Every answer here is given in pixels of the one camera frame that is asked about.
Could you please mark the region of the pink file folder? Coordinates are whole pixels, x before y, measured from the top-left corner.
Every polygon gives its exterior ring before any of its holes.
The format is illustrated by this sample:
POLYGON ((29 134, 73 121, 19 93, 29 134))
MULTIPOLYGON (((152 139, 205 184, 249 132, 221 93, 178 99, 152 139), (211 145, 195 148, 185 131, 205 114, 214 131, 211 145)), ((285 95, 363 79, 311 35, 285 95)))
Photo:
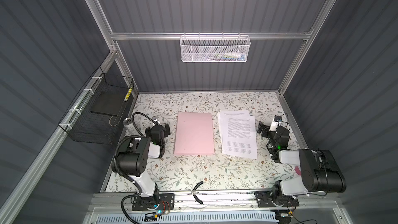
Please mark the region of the pink file folder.
POLYGON ((174 155, 212 155, 214 152, 211 114, 179 112, 174 155))

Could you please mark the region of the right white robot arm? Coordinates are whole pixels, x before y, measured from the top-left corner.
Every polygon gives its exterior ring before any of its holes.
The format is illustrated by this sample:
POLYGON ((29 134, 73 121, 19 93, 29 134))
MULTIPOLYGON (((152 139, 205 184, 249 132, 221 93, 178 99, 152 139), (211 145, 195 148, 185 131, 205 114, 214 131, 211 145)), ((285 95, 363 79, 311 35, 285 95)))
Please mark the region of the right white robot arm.
POLYGON ((276 181, 269 194, 272 201, 304 195, 325 196, 328 193, 346 191, 346 179, 330 151, 289 149, 290 130, 275 121, 271 125, 260 121, 257 133, 268 139, 266 149, 271 159, 275 163, 293 166, 298 175, 276 181))

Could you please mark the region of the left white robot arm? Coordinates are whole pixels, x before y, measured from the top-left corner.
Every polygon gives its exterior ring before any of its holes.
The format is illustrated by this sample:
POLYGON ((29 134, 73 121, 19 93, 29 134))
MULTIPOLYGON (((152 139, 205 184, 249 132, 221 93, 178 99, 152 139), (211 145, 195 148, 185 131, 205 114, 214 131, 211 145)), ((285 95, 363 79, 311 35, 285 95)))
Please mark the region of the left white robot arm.
POLYGON ((146 135, 125 136, 117 145, 112 160, 112 171, 133 183, 137 197, 158 202, 157 184, 146 172, 149 159, 160 159, 165 153, 165 138, 171 134, 166 123, 156 124, 145 130, 146 135))

